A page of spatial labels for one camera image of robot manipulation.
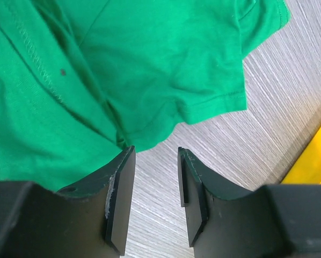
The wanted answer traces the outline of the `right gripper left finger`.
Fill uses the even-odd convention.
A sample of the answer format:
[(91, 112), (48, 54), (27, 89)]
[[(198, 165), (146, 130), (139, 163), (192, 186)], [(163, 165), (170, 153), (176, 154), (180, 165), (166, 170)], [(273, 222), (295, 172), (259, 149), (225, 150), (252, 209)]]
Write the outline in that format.
[(121, 257), (125, 254), (136, 153), (53, 192), (0, 181), (0, 257)]

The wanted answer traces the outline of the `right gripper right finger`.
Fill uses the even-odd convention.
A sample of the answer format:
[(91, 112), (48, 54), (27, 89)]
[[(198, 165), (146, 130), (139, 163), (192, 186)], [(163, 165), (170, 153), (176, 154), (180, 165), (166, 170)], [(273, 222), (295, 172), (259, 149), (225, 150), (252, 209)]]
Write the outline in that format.
[(321, 185), (250, 191), (185, 148), (178, 177), (195, 257), (321, 257)]

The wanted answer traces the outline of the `green t-shirt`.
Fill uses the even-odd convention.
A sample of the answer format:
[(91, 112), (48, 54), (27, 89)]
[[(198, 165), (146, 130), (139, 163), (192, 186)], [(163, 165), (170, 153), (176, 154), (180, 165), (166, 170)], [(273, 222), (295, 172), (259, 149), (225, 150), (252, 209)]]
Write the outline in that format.
[(179, 123), (247, 108), (285, 1), (0, 1), (0, 181), (58, 190)]

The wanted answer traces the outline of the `yellow plastic bin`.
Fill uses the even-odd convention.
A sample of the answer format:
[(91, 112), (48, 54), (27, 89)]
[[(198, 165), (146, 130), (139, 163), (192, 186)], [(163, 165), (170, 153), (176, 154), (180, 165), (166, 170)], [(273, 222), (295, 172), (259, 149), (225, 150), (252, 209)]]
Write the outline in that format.
[(281, 183), (321, 184), (321, 127)]

